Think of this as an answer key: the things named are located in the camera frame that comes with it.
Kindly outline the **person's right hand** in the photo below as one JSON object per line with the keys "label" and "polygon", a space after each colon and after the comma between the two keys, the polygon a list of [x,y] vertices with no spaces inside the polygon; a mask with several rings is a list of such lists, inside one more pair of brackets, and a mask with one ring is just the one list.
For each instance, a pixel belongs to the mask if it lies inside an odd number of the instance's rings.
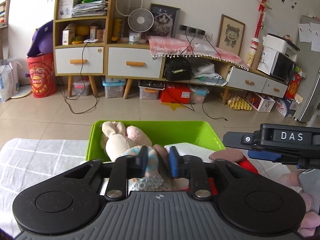
{"label": "person's right hand", "polygon": [[317,230],[319,227],[319,214],[312,211],[311,208],[314,205],[314,199],[310,194],[306,193],[302,187],[300,175],[303,173],[303,171],[286,173],[279,178],[278,183],[294,190],[300,188],[299,195],[305,203],[305,215],[299,226],[298,233],[304,239],[319,239],[319,230]]}

